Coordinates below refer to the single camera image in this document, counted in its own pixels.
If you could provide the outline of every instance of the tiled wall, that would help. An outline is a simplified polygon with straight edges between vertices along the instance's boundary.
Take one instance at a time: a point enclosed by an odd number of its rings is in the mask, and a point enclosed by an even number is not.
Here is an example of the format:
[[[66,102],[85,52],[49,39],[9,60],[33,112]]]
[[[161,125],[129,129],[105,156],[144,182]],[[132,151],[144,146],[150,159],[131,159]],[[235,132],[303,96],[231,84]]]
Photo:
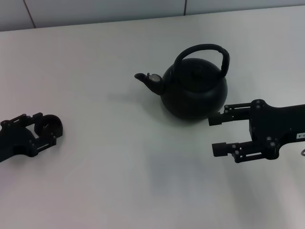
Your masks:
[[[305,0],[0,0],[0,31],[302,4]]]

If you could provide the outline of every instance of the robotic arm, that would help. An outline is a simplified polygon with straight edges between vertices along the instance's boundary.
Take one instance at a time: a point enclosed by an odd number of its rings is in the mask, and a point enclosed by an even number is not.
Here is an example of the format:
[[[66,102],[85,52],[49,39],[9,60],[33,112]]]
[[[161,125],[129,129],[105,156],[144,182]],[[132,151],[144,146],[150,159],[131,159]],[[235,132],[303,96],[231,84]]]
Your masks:
[[[212,144],[214,156],[232,154],[236,163],[279,157],[279,149],[288,143],[305,141],[305,105],[276,108],[264,100],[248,104],[225,105],[224,113],[209,117],[209,125],[249,120],[252,141]]]

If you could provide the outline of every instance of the black kettle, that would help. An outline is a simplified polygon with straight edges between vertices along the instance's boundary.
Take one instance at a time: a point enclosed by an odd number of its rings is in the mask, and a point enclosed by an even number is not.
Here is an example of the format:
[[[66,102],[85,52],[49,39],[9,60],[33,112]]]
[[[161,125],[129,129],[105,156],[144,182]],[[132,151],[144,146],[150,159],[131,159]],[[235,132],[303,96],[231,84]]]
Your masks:
[[[200,50],[220,52],[223,55],[221,70],[203,59],[183,59]],[[163,78],[149,73],[138,73],[134,77],[160,95],[164,106],[176,117],[186,120],[203,119],[217,112],[227,98],[225,76],[229,63],[227,50],[215,44],[199,44],[184,50]]]

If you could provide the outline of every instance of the wall tile grout line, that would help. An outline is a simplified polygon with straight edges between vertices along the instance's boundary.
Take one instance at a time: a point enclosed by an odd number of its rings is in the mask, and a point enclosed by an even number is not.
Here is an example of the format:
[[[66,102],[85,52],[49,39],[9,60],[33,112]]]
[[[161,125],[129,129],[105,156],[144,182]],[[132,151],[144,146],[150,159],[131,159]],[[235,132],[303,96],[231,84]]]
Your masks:
[[[186,15],[186,6],[187,6],[187,0],[185,0],[183,16]]]
[[[35,23],[34,23],[34,20],[33,20],[33,18],[32,18],[32,15],[31,15],[31,13],[30,13],[30,10],[29,10],[28,5],[27,5],[27,3],[25,2],[25,0],[23,0],[23,3],[24,3],[25,8],[27,9],[27,12],[28,12],[28,15],[29,15],[29,17],[30,17],[30,20],[31,20],[32,24],[33,24],[34,28],[36,29],[36,25],[35,25]]]

